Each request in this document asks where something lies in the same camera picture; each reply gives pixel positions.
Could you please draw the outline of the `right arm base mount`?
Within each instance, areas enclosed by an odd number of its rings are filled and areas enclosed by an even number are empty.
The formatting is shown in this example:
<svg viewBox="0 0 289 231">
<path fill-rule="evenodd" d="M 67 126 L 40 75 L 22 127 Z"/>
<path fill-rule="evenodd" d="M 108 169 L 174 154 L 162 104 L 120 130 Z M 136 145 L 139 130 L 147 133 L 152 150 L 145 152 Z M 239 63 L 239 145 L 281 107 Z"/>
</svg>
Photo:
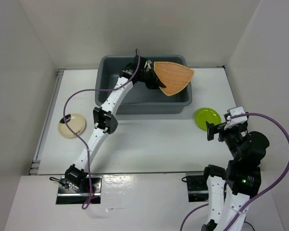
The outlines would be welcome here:
<svg viewBox="0 0 289 231">
<path fill-rule="evenodd" d="M 181 178 L 187 186 L 188 201 L 208 202 L 209 191 L 203 172 L 189 172 Z"/>
</svg>

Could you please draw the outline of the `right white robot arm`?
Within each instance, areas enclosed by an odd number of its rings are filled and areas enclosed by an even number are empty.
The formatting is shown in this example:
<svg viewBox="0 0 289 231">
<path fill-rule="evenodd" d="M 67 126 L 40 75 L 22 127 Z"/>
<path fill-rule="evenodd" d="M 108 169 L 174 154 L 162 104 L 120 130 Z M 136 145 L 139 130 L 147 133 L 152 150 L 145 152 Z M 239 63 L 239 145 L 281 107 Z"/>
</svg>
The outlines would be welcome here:
<svg viewBox="0 0 289 231">
<path fill-rule="evenodd" d="M 240 231 L 248 208 L 242 206 L 258 194 L 262 179 L 260 162 L 265 157 L 269 140 L 260 132 L 247 132 L 247 123 L 226 128 L 225 123 L 206 123 L 207 139 L 224 142 L 231 155 L 227 168 L 208 165 L 201 183 L 209 191 L 209 214 L 203 231 L 223 231 L 231 220 L 230 230 Z"/>
</svg>

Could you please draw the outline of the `orange woven triangular basket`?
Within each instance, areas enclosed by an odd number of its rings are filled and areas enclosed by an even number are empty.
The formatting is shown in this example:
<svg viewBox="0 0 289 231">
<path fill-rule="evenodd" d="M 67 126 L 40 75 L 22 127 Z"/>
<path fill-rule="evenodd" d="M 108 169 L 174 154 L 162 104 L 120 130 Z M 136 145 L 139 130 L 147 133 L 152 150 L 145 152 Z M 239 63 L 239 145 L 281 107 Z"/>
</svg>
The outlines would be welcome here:
<svg viewBox="0 0 289 231">
<path fill-rule="evenodd" d="M 194 70 L 173 62 L 154 62 L 154 72 L 165 87 L 159 87 L 166 96 L 183 91 L 191 82 Z"/>
</svg>

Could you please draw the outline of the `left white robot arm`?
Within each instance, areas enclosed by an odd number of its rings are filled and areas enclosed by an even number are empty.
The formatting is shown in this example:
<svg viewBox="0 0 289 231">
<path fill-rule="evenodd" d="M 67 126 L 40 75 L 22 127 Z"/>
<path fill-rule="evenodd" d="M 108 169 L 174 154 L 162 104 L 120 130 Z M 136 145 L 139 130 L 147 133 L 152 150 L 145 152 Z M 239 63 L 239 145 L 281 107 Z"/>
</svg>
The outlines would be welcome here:
<svg viewBox="0 0 289 231">
<path fill-rule="evenodd" d="M 88 142 L 79 158 L 65 172 L 65 177 L 60 183 L 75 192 L 92 191 L 92 181 L 87 180 L 91 176 L 90 166 L 98 150 L 106 138 L 114 133 L 118 127 L 115 118 L 117 110 L 127 93 L 137 82 L 145 83 L 150 90 L 164 88 L 153 69 L 154 63 L 144 57 L 136 55 L 133 62 L 127 64 L 120 72 L 113 89 L 96 89 L 99 92 L 110 92 L 106 101 L 93 109 L 94 128 Z"/>
</svg>

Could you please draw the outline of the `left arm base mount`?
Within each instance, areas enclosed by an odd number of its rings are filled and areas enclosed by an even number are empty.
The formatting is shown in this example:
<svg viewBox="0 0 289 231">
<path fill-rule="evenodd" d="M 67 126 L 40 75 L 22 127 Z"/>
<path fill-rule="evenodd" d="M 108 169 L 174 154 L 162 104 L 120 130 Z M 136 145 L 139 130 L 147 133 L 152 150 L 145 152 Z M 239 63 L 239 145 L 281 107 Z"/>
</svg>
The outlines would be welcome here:
<svg viewBox="0 0 289 231">
<path fill-rule="evenodd" d="M 93 193 L 90 202 L 91 204 L 100 204 L 101 202 L 102 179 L 102 176 L 96 176 L 91 178 Z M 56 198 L 57 205 L 83 204 L 89 198 L 89 177 L 86 177 L 82 189 L 71 183 L 68 183 L 65 180 L 64 176 L 60 176 L 59 178 L 49 177 L 49 180 L 57 182 L 59 184 Z"/>
</svg>

